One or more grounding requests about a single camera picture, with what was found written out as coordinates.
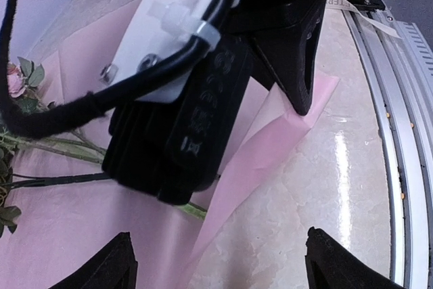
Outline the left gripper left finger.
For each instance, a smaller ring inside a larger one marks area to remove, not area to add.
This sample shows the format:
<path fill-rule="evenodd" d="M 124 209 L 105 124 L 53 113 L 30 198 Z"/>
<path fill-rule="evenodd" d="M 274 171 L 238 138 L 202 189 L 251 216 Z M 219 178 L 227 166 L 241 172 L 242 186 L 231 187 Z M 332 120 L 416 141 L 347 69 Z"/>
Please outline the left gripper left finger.
<path fill-rule="evenodd" d="M 138 262 L 131 235 L 120 232 L 54 289 L 135 289 Z"/>

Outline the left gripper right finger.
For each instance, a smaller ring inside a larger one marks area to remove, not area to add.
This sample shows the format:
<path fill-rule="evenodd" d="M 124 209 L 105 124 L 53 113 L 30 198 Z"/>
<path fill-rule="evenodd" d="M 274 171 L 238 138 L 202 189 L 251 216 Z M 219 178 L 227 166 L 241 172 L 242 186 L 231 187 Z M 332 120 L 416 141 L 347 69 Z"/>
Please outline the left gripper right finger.
<path fill-rule="evenodd" d="M 305 255 L 309 288 L 397 289 L 400 286 L 368 268 L 320 228 L 308 230 Z"/>

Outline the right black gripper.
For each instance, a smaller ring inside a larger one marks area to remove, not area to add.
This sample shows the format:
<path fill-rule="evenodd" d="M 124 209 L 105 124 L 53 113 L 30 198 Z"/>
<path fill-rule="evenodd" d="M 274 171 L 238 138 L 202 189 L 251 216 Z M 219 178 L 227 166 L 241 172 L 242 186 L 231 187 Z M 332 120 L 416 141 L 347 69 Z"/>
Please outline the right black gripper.
<path fill-rule="evenodd" d="M 250 31 L 252 77 L 274 84 L 305 116 L 313 100 L 315 56 L 326 0 L 241 0 L 229 14 L 229 32 Z"/>

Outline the pale pink fake flower stem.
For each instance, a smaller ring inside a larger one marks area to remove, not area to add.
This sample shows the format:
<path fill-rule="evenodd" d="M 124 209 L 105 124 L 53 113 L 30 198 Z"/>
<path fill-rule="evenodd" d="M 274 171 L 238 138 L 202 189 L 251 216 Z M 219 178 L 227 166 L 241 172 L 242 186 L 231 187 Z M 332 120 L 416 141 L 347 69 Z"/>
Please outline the pale pink fake flower stem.
<path fill-rule="evenodd" d="M 52 154 L 101 165 L 106 149 L 95 145 L 79 131 L 72 131 L 71 134 L 74 139 L 51 136 L 42 140 L 29 140 L 6 134 L 4 139 L 8 139 L 23 148 L 43 150 Z"/>

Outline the blue fake flower bunch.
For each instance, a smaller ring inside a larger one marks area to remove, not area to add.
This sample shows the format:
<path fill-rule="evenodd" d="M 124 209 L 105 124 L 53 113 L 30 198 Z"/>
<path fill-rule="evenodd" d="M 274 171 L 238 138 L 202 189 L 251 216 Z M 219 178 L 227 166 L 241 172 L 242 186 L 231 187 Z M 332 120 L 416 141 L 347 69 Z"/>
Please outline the blue fake flower bunch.
<path fill-rule="evenodd" d="M 109 177 L 104 173 L 67 175 L 61 177 L 31 177 L 14 173 L 12 158 L 14 151 L 9 144 L 1 144 L 1 236 L 7 228 L 11 234 L 16 231 L 16 219 L 21 215 L 17 206 L 6 206 L 5 201 L 12 190 L 25 187 L 49 187 L 92 181 L 105 181 Z"/>

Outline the pink fake rose stem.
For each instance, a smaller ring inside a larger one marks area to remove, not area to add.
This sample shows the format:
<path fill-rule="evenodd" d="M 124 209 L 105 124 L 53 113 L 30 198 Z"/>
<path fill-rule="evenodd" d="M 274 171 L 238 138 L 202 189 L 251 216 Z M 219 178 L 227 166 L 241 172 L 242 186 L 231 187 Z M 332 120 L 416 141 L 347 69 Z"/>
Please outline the pink fake rose stem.
<path fill-rule="evenodd" d="M 18 99 L 28 91 L 36 91 L 45 79 L 45 69 L 42 64 L 18 57 L 19 64 L 7 64 L 7 83 L 9 95 Z"/>

